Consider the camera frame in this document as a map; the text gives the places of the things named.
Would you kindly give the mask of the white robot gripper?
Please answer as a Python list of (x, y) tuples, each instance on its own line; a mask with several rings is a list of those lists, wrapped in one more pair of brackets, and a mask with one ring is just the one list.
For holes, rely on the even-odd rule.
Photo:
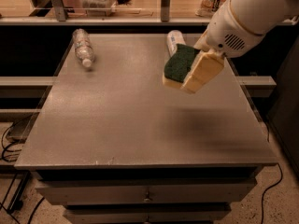
[(264, 35), (254, 34), (241, 23), (235, 15), (231, 0), (227, 0), (213, 15), (207, 31), (194, 44), (195, 49), (202, 51), (196, 56), (180, 89), (196, 93), (222, 71), (224, 55), (228, 58), (243, 56), (263, 38)]

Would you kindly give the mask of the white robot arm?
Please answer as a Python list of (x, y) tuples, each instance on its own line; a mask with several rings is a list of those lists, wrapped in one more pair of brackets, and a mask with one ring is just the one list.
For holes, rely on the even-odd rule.
[(226, 0), (195, 43), (200, 50), (180, 88), (199, 91), (224, 67), (256, 47), (279, 23), (299, 14), (299, 0)]

